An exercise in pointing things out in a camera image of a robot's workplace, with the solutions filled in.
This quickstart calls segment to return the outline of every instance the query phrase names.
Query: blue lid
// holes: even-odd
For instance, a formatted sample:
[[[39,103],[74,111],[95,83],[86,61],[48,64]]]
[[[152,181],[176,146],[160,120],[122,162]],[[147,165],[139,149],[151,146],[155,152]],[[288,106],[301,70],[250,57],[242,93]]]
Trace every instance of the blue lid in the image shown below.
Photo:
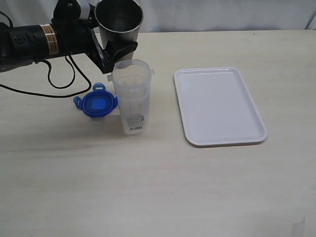
[[[118,106],[118,99],[107,92],[102,83],[95,83],[93,92],[90,92],[83,99],[74,98],[76,107],[82,110],[91,118],[104,117]]]

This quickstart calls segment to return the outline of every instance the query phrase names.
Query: cable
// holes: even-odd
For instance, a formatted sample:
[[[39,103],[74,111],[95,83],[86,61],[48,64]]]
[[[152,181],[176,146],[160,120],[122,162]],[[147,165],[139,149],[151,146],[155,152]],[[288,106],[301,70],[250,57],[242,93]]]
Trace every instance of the cable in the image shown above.
[[[52,68],[51,63],[48,62],[47,60],[40,60],[40,61],[39,61],[39,62],[45,63],[45,64],[48,66],[48,75],[47,75],[48,82],[49,82],[49,84],[50,84],[52,87],[54,87],[54,88],[56,88],[56,89],[66,89],[66,88],[70,87],[70,86],[75,82],[75,79],[76,79],[76,72],[75,72],[75,69],[74,69],[73,65],[71,64],[71,62],[68,60],[67,56],[65,56],[65,60],[66,60],[66,62],[71,66],[71,68],[73,69],[73,73],[74,73],[74,76],[73,76],[72,81],[71,81],[68,85],[66,85],[66,86],[56,86],[56,85],[54,85],[54,84],[52,83],[51,79],[50,79],[50,73],[51,73],[51,68]]]
[[[0,87],[8,89],[8,90],[11,90],[11,91],[14,91],[14,92],[18,92],[18,93],[21,93],[21,94],[35,95],[35,96],[48,97],[48,98],[69,98],[69,97],[73,97],[73,96],[76,96],[76,95],[79,95],[79,94],[82,94],[82,93],[86,93],[87,91],[89,91],[92,88],[92,83],[89,80],[89,78],[81,71],[81,69],[78,67],[78,65],[75,63],[75,61],[72,58],[72,56],[71,55],[68,55],[68,56],[69,56],[71,62],[73,63],[74,67],[77,69],[77,71],[87,81],[87,83],[89,85],[89,87],[87,89],[85,89],[83,91],[80,91],[80,92],[76,92],[76,93],[70,94],[70,95],[46,95],[46,94],[41,94],[41,93],[34,93],[34,92],[28,92],[28,91],[14,89],[14,88],[11,88],[11,87],[3,85],[3,84],[0,84]]]
[[[4,12],[2,12],[2,11],[0,11],[0,14],[2,15],[2,16],[4,16],[4,17],[6,17],[6,19],[8,19],[8,21],[9,21],[9,24],[10,24],[10,29],[13,29],[13,22],[12,22],[12,20],[11,20],[11,18],[10,17],[8,17],[8,15],[6,15]]]

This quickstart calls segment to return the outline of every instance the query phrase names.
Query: white tray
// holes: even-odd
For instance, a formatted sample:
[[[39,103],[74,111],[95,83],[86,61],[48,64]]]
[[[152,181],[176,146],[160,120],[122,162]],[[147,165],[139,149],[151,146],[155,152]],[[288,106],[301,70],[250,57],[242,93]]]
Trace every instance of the white tray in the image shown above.
[[[256,144],[267,138],[237,69],[180,69],[174,80],[184,132],[193,145]]]

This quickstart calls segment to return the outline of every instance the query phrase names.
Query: plastic pitcher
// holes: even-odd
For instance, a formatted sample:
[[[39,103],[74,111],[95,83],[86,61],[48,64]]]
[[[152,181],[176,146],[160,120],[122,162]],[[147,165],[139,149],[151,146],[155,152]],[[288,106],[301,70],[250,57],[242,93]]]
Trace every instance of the plastic pitcher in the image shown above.
[[[147,63],[126,60],[116,63],[108,76],[114,84],[123,130],[127,134],[142,133],[148,128],[153,74]]]

